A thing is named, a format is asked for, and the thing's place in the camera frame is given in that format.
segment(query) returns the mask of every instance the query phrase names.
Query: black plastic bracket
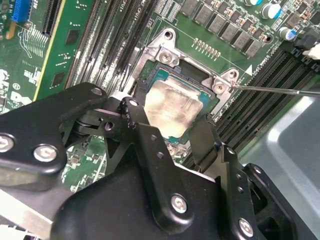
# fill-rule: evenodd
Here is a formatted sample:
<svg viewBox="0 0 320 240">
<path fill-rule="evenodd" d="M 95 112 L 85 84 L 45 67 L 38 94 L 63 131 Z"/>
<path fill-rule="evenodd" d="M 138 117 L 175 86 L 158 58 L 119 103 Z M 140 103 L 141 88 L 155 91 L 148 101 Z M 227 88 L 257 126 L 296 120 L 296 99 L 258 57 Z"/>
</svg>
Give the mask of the black plastic bracket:
<svg viewBox="0 0 320 240">
<path fill-rule="evenodd" d="M 0 153 L 0 186 L 30 191 L 50 189 L 65 167 L 65 143 L 74 122 L 89 109 L 107 100 L 104 91 L 91 83 L 71 87 L 0 116 L 0 135 L 13 140 L 13 147 Z M 39 161 L 34 151 L 50 145 L 51 161 Z"/>
</svg>

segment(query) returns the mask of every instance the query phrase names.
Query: black metal arm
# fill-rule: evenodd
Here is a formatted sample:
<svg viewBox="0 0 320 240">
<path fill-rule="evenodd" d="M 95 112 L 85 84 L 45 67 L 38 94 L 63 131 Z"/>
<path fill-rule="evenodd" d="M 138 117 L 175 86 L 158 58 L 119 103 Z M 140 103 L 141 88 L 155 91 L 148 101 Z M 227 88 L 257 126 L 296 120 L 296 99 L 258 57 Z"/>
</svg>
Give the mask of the black metal arm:
<svg viewBox="0 0 320 240">
<path fill-rule="evenodd" d="M 6 113 L 0 128 L 3 142 L 13 143 L 0 151 L 0 187 L 14 191 L 51 191 L 66 148 L 90 135 L 105 139 L 107 177 L 56 209 L 53 240 L 316 239 L 268 176 L 242 167 L 205 117 L 189 138 L 195 163 L 215 181 L 175 166 L 136 99 L 108 99 L 90 83 Z"/>
</svg>

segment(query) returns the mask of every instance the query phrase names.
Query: small surface mount component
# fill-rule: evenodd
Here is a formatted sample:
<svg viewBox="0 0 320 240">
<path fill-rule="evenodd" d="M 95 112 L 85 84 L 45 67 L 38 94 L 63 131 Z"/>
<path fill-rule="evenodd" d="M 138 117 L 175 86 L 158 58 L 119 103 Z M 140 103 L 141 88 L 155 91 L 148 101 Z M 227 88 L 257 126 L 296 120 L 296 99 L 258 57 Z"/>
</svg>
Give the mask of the small surface mount component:
<svg viewBox="0 0 320 240">
<path fill-rule="evenodd" d="M 236 23 L 237 20 L 241 17 L 241 12 L 239 11 L 235 11 L 232 16 L 230 17 L 230 21 L 233 22 L 233 23 Z"/>
<path fill-rule="evenodd" d="M 264 30 L 259 27 L 252 36 L 258 40 L 263 32 Z"/>
<path fill-rule="evenodd" d="M 292 15 L 286 21 L 286 24 L 288 24 L 291 28 L 294 28 L 300 21 L 300 16 L 296 13 L 292 13 Z"/>
<path fill-rule="evenodd" d="M 26 22 L 29 17 L 30 4 L 31 0 L 16 0 L 12 20 L 17 23 Z"/>
<path fill-rule="evenodd" d="M 228 7 L 229 7 L 229 4 L 226 3 L 225 1 L 223 1 L 223 2 L 220 4 L 220 7 L 218 8 L 218 12 L 219 12 L 220 14 L 224 14 Z"/>
<path fill-rule="evenodd" d="M 245 55 L 247 55 L 248 57 L 253 58 L 256 53 L 259 51 L 259 49 L 262 47 L 262 44 L 256 40 L 253 40 L 248 48 L 245 50 Z"/>
<path fill-rule="evenodd" d="M 305 4 L 304 2 L 301 3 L 301 5 L 299 6 L 299 8 L 296 10 L 296 12 L 298 14 L 302 14 L 306 9 L 307 9 L 308 5 Z"/>
<path fill-rule="evenodd" d="M 245 33 L 244 31 L 240 31 L 240 34 L 234 41 L 233 46 L 242 50 L 249 40 L 250 40 L 250 35 Z"/>
<path fill-rule="evenodd" d="M 197 7 L 198 2 L 198 0 L 185 0 L 181 7 L 181 12 L 190 17 Z"/>
<path fill-rule="evenodd" d="M 209 31 L 215 34 L 219 33 L 226 21 L 227 20 L 225 18 L 218 14 L 211 23 Z"/>
<path fill-rule="evenodd" d="M 237 30 L 238 30 L 238 28 L 235 25 L 230 23 L 228 25 L 228 27 L 222 33 L 221 38 L 223 38 L 227 42 L 231 42 L 231 40 L 233 39 L 233 37 L 236 34 Z"/>
<path fill-rule="evenodd" d="M 211 14 L 212 14 L 212 10 L 207 5 L 204 4 L 200 9 L 200 11 L 198 12 L 198 14 L 196 15 L 196 17 L 194 18 L 194 20 L 198 24 L 204 25 L 210 18 Z"/>
<path fill-rule="evenodd" d="M 242 25 L 242 29 L 245 30 L 245 31 L 248 31 L 249 28 L 251 27 L 252 23 L 253 23 L 253 22 L 252 22 L 251 20 L 247 19 L 247 20 L 244 22 L 244 24 Z"/>
</svg>

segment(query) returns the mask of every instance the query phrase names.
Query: mounting hole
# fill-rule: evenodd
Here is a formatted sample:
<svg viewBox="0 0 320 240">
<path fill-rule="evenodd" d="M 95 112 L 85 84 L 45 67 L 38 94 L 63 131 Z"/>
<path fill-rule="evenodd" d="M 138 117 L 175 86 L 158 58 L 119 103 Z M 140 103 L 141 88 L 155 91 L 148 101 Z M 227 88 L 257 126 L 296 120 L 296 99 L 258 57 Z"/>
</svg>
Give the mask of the mounting hole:
<svg viewBox="0 0 320 240">
<path fill-rule="evenodd" d="M 239 193 L 241 193 L 241 194 L 243 194 L 245 191 L 243 190 L 243 188 L 242 187 L 240 187 L 240 186 L 238 186 L 238 191 L 239 191 Z"/>
<path fill-rule="evenodd" d="M 112 122 L 108 121 L 104 124 L 104 129 L 106 131 L 111 131 L 113 128 L 114 128 L 114 124 Z"/>
<path fill-rule="evenodd" d="M 236 174 L 235 176 L 236 176 L 236 178 L 239 179 L 239 180 L 242 179 L 242 176 L 241 176 L 240 174 Z"/>
<path fill-rule="evenodd" d="M 174 37 L 174 35 L 172 34 L 172 32 L 166 31 L 166 32 L 164 33 L 164 37 L 165 37 L 165 39 L 167 39 L 167 40 L 171 40 L 171 39 Z"/>
<path fill-rule="evenodd" d="M 163 159 L 165 155 L 164 155 L 162 152 L 158 152 L 158 153 L 156 154 L 156 156 L 157 156 L 159 159 Z"/>
<path fill-rule="evenodd" d="M 236 71 L 232 71 L 229 73 L 229 78 L 235 79 L 238 76 L 238 73 Z"/>
<path fill-rule="evenodd" d="M 273 36 L 271 36 L 271 35 L 267 36 L 266 39 L 265 39 L 265 43 L 266 44 L 270 44 L 273 41 L 273 39 L 274 39 Z"/>
</svg>

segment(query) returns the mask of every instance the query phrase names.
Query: capacitor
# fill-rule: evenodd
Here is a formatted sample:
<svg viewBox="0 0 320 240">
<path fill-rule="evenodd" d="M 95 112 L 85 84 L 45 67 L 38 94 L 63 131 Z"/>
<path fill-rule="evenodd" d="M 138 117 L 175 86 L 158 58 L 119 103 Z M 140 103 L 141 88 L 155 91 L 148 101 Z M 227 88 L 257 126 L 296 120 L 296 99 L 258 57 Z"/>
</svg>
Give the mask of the capacitor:
<svg viewBox="0 0 320 240">
<path fill-rule="evenodd" d="M 292 41 L 296 38 L 297 32 L 294 29 L 290 29 L 286 26 L 283 26 L 279 29 L 279 37 L 286 40 L 286 41 Z"/>
<path fill-rule="evenodd" d="M 247 6 L 255 6 L 262 3 L 262 0 L 244 0 L 245 5 Z"/>
<path fill-rule="evenodd" d="M 277 19 L 281 11 L 280 4 L 268 3 L 262 7 L 261 15 L 264 19 Z"/>
</svg>

